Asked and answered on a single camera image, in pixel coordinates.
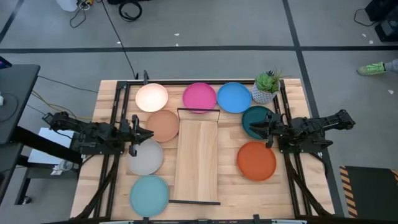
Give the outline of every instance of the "wooden table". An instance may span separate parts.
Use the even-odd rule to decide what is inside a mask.
[[[98,99],[96,102],[93,121],[109,122],[114,95],[116,92],[116,80],[102,81],[99,87]],[[289,99],[292,117],[309,117],[308,106],[305,100],[302,84],[299,79],[285,79],[286,92]],[[221,85],[212,85],[218,91]],[[163,108],[177,114],[177,108],[183,108],[182,93],[186,85],[165,85],[169,93],[169,101]],[[150,113],[141,111],[135,102],[135,94],[140,86],[132,86],[127,106],[127,119],[130,120],[133,114],[138,115],[140,124],[145,123]],[[121,115],[123,93],[119,100],[118,117]],[[265,105],[274,111],[273,103]],[[242,176],[236,166],[236,155],[239,148],[251,139],[241,127],[242,114],[231,114],[221,109],[220,120],[218,121],[218,201],[221,205],[187,205],[170,203],[167,208],[152,220],[191,220],[191,219],[252,219],[253,214],[259,214],[260,218],[293,218],[293,208],[290,198],[287,173],[283,155],[278,151],[275,140],[272,150],[277,158],[277,168],[274,175],[265,181],[254,182]],[[155,173],[163,178],[169,185],[170,198],[174,194],[175,165],[177,157],[178,136],[173,140],[161,143],[164,149],[164,161],[160,169]],[[310,156],[301,154],[303,172],[308,188],[315,198],[330,213],[334,213],[328,184],[323,169],[323,164]],[[88,161],[80,172],[76,195],[73,202],[71,217],[78,215],[90,201],[100,179],[103,156],[95,156]],[[134,182],[139,178],[132,174],[127,167],[127,155],[120,158],[118,178],[113,201],[112,220],[141,220],[129,204],[129,194]],[[304,214],[302,194],[296,186],[298,202],[301,214]],[[104,215],[107,192],[103,197],[101,214]]]

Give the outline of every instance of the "shoe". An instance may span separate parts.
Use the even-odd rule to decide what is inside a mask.
[[[386,73],[386,69],[384,68],[384,63],[374,63],[367,66],[360,67],[357,72],[360,75],[380,75]]]

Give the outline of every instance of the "blue plate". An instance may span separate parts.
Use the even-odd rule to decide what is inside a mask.
[[[217,93],[217,102],[230,113],[242,113],[251,105],[250,91],[240,83],[225,83]]]
[[[163,212],[169,202],[169,188],[160,177],[143,176],[130,192],[132,209],[142,217],[153,217]]]

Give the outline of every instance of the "orange plate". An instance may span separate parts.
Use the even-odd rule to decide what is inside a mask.
[[[168,110],[160,110],[149,116],[146,129],[154,132],[153,140],[166,142],[178,134],[180,121],[175,113]]]
[[[248,142],[244,144],[236,159],[243,175],[256,181],[270,178],[276,169],[276,158],[272,149],[266,148],[261,142]]]

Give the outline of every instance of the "pink plate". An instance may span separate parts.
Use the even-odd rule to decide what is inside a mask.
[[[206,83],[194,83],[185,89],[182,101],[186,108],[213,109],[217,102],[217,95],[216,91]]]

